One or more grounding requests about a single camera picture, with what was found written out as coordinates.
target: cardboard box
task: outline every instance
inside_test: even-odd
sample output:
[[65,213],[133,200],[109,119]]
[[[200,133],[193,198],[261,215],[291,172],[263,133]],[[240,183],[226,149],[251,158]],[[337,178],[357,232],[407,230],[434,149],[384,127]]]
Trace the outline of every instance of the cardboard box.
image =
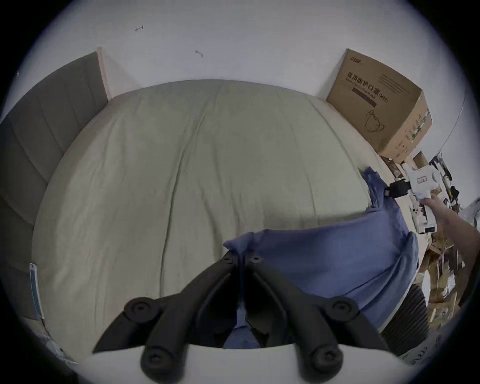
[[413,158],[413,162],[417,165],[418,168],[423,168],[428,165],[427,158],[422,153],[422,151],[418,152],[415,157]]
[[328,95],[381,156],[401,163],[432,125],[423,91],[405,76],[348,50]]

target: black plastic part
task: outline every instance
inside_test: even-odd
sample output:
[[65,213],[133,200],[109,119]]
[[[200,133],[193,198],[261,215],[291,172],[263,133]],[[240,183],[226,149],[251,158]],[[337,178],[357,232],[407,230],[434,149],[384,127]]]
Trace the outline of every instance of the black plastic part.
[[410,189],[410,182],[405,180],[394,181],[386,188],[386,190],[389,192],[388,196],[393,197],[394,199],[407,195],[408,190]]
[[312,304],[309,295],[275,268],[254,258],[246,263],[245,279],[245,286],[253,280],[268,286],[276,301],[286,309],[294,341],[300,347],[302,376],[317,382],[334,377],[342,367],[343,353],[338,348],[328,323]]
[[[212,301],[212,290],[219,290],[236,273],[236,260],[236,255],[228,252],[188,284],[163,312],[147,339],[141,358],[142,370],[150,379],[160,382],[181,377],[187,335],[195,333],[191,330],[195,315],[207,299]],[[197,318],[195,326],[201,329],[202,324],[202,319]]]
[[108,326],[93,353],[115,351],[144,345],[152,327],[176,295],[160,299],[136,298],[130,300],[123,312]]
[[255,254],[240,277],[239,259],[228,252],[177,295],[129,301],[94,353],[145,345],[144,373],[158,383],[176,381],[186,344],[225,343],[236,325],[241,282],[247,322],[260,345],[296,343],[300,374],[308,381],[324,382],[338,373],[343,363],[338,344],[388,350],[354,300],[306,294]]

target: white device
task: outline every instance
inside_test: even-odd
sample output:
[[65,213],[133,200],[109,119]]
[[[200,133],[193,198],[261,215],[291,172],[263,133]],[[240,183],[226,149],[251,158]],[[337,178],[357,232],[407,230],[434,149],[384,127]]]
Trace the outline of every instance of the white device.
[[410,183],[410,197],[414,197],[414,199],[412,199],[413,207],[411,207],[410,210],[417,233],[436,232],[437,222],[432,209],[426,205],[422,206],[420,200],[430,198],[430,192],[440,186],[442,180],[440,172],[431,165],[417,170],[412,170],[412,168],[405,163],[402,164],[402,167]]

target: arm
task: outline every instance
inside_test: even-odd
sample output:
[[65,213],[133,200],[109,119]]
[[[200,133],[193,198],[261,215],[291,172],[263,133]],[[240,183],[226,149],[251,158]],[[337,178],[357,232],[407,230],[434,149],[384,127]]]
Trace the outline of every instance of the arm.
[[465,266],[471,269],[480,252],[480,232],[454,211],[448,209],[437,195],[432,193],[431,197],[420,202],[432,209],[437,223],[442,226],[445,235],[458,247]]

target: hand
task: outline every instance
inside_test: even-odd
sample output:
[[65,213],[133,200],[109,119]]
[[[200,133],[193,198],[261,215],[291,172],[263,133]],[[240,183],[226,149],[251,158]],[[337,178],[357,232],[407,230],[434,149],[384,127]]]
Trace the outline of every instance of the hand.
[[429,206],[432,209],[437,222],[446,221],[448,216],[450,215],[450,209],[443,204],[438,196],[434,193],[430,194],[431,199],[422,199],[420,203],[426,206]]

